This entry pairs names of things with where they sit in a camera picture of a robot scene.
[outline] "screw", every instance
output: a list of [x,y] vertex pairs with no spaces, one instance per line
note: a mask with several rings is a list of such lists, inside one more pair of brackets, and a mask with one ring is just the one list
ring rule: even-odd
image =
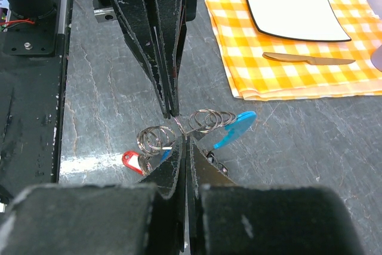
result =
[[29,42],[24,43],[24,47],[25,47],[25,49],[27,49],[27,50],[30,50],[30,49],[33,48],[32,44],[29,43]]

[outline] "red key tag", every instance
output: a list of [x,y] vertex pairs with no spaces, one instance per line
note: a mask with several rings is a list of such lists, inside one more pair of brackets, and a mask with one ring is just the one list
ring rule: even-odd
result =
[[139,154],[137,152],[129,150],[128,152],[125,152],[124,155],[122,155],[122,163],[124,166],[134,170],[136,173],[143,175],[142,169],[138,163],[138,156]]

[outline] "yellow checkered cloth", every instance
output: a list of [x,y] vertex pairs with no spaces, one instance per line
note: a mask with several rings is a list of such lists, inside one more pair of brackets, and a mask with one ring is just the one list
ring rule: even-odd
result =
[[[260,33],[246,0],[205,0],[235,97],[288,100],[382,95],[382,72],[370,56],[382,44],[382,23],[366,0],[329,0],[350,42],[304,42]],[[355,59],[340,66],[312,66],[264,59],[263,52]]]

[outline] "gray table top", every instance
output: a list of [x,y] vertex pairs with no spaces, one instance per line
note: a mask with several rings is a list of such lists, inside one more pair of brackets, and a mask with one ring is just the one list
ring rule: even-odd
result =
[[[369,0],[382,16],[382,0]],[[258,121],[216,152],[231,178],[246,185],[324,185],[344,200],[367,254],[382,254],[382,98],[246,102],[228,86],[204,0],[188,23],[180,68],[183,115],[197,109],[241,113]],[[151,83],[116,22],[97,24],[92,0],[74,0],[60,183],[134,183],[121,163],[139,151],[136,134],[162,118]],[[217,131],[208,142],[221,137]]]

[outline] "wooden knife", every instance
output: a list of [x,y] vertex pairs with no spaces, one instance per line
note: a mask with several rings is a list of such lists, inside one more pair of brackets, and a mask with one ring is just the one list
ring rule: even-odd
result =
[[264,52],[263,57],[270,60],[281,62],[306,62],[311,65],[345,65],[355,62],[352,59],[322,58],[312,56],[290,55]]

